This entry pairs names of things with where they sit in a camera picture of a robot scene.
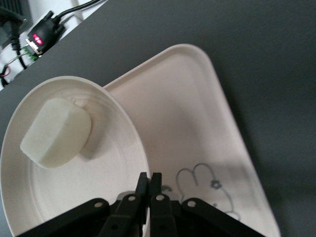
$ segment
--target plate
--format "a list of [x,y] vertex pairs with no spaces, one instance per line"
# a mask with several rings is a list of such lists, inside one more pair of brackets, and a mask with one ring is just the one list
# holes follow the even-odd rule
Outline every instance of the plate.
[[[61,167],[43,169],[20,150],[41,106],[51,98],[75,99],[91,117],[82,151]],[[140,137],[122,106],[102,87],[82,78],[57,77],[30,91],[7,127],[1,152],[1,198],[11,233],[21,234],[93,198],[110,204],[135,190],[149,174]]]
[[200,198],[264,236],[280,236],[205,52],[174,45],[104,88],[135,124],[164,190],[180,200]]

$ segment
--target black connector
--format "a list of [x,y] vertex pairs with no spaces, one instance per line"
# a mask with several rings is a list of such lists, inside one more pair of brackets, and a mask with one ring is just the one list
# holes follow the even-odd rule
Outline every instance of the black connector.
[[53,15],[54,13],[49,11],[28,33],[29,38],[26,39],[26,42],[37,56],[42,55],[54,46],[65,31],[65,26],[54,21]]

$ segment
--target rectangular tray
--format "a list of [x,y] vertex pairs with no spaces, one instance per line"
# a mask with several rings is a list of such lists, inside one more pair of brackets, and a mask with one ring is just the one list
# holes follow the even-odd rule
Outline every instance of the rectangular tray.
[[151,172],[268,237],[279,229],[207,55],[172,46],[104,87],[134,122]]

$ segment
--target cartoon drawing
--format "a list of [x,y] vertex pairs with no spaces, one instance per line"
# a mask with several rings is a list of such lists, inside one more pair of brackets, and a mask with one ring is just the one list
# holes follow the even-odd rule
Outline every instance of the cartoon drawing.
[[200,198],[238,221],[241,220],[240,214],[235,211],[232,197],[216,178],[209,164],[199,163],[193,169],[179,170],[176,175],[176,185],[181,195],[181,202],[192,197]]

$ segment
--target white object on plate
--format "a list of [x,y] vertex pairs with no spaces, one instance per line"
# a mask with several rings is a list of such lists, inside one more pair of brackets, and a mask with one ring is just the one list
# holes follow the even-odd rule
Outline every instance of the white object on plate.
[[53,98],[40,109],[20,148],[39,166],[55,168],[80,152],[90,129],[91,119],[83,108],[74,101]]
[[[89,138],[68,163],[43,169],[20,150],[23,136],[45,101],[64,98],[91,117]],[[93,198],[110,204],[135,190],[149,168],[139,135],[121,105],[102,87],[77,77],[57,77],[35,87],[16,108],[1,152],[1,198],[14,236]]]
[[139,132],[152,172],[267,237],[280,233],[214,68],[175,45],[105,86]]

